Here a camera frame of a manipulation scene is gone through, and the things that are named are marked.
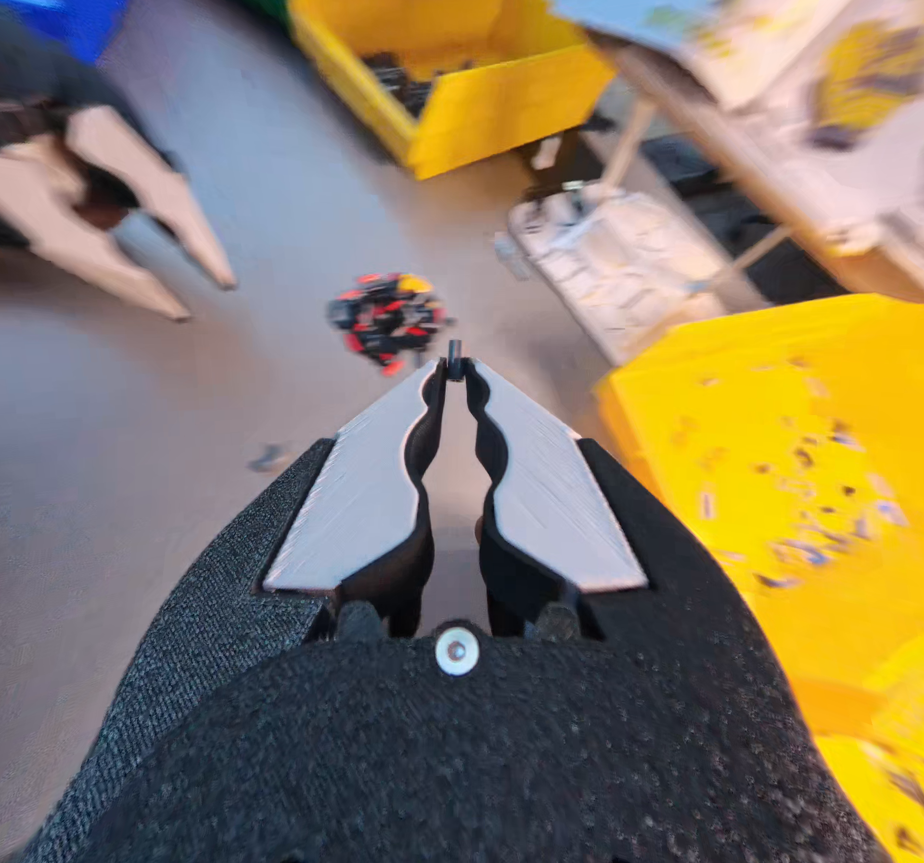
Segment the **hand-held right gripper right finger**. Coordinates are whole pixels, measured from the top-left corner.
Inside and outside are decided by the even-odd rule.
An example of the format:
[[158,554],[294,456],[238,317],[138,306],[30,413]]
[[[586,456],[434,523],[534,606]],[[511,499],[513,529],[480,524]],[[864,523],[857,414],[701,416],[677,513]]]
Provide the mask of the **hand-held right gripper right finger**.
[[479,569],[491,634],[522,636],[552,603],[581,616],[588,596],[648,589],[582,436],[483,361],[464,364],[476,456],[490,479]]

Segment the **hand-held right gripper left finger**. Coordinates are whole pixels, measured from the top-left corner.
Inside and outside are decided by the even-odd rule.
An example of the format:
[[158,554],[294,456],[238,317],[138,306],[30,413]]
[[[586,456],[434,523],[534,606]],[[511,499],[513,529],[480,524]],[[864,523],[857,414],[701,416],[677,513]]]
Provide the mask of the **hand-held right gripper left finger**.
[[262,574],[262,590],[370,604],[393,638],[418,632],[434,562],[422,478],[442,430],[447,361],[421,368],[335,435]]

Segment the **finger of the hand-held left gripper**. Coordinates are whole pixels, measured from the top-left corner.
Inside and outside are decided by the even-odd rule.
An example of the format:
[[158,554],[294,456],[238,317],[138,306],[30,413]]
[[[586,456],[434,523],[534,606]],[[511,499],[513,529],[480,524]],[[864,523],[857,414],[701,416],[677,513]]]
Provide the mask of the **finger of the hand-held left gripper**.
[[165,226],[219,287],[237,288],[225,250],[185,177],[118,112],[108,106],[74,112],[67,121],[66,144],[84,162],[124,183],[141,209]]
[[130,212],[108,198],[95,199],[52,136],[2,149],[2,222],[34,255],[124,303],[188,320],[187,308],[112,237]]

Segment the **grey desk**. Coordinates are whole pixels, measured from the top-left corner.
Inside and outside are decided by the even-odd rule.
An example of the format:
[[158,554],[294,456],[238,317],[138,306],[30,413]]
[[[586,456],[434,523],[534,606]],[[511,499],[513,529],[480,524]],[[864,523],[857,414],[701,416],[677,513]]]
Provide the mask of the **grey desk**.
[[516,154],[414,180],[234,0],[131,0],[100,66],[190,174],[239,285],[137,216],[121,245],[187,323],[2,253],[3,855],[79,769],[188,566],[391,387],[325,317],[355,277],[430,280],[469,353],[619,455],[592,395],[609,363],[493,248],[530,184]]

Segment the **pile of black red pins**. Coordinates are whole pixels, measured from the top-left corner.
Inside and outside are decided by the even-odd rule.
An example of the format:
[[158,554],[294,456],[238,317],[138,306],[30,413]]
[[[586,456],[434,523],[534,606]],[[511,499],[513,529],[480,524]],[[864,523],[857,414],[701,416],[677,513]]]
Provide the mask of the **pile of black red pins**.
[[433,285],[410,273],[371,274],[326,305],[346,348],[394,376],[410,354],[421,365],[434,338],[456,325]]

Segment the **yellow bin with divider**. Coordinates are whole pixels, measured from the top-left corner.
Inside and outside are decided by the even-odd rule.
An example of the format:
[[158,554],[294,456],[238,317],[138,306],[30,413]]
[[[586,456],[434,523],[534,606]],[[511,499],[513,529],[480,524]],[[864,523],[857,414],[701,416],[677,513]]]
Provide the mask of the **yellow bin with divider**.
[[678,326],[597,386],[894,861],[923,853],[923,310],[874,294]]

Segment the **heap of assorted small parts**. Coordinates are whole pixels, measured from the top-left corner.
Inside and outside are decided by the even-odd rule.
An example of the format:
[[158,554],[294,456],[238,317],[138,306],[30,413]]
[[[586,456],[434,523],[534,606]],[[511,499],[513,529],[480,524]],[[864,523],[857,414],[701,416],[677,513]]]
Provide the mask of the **heap of assorted small parts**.
[[922,572],[919,507],[818,356],[696,369],[659,466],[671,510],[740,589]]

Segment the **white sticker sheet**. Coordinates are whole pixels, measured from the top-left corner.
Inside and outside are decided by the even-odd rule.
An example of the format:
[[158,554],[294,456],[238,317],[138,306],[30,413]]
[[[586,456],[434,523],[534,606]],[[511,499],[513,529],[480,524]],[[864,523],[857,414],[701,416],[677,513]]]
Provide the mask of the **white sticker sheet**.
[[641,192],[600,180],[537,188],[511,210],[508,231],[616,368],[673,327],[729,314],[715,252]]

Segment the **heap of dark grey plates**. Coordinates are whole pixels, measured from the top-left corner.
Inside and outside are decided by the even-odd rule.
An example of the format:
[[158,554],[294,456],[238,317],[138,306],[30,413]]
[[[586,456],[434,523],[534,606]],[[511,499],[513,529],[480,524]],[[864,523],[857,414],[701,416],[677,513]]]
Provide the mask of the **heap of dark grey plates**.
[[418,52],[406,61],[381,50],[332,53],[323,73],[353,116],[405,159],[412,145],[459,142],[464,130],[490,132],[502,121],[504,71],[490,49],[475,56]]

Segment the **yellow plastic bin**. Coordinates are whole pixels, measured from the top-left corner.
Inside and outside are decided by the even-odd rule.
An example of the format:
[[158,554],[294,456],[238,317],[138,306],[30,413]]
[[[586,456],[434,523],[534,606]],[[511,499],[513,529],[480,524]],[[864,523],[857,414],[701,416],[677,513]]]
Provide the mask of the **yellow plastic bin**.
[[325,84],[417,179],[581,126],[616,71],[547,0],[287,0]]

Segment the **open instruction booklet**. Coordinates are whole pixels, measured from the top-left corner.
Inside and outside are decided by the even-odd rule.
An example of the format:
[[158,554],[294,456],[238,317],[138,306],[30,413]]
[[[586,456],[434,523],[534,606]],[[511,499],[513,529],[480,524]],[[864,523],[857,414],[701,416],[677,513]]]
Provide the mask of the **open instruction booklet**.
[[922,0],[548,0],[629,82],[854,175],[922,166]]

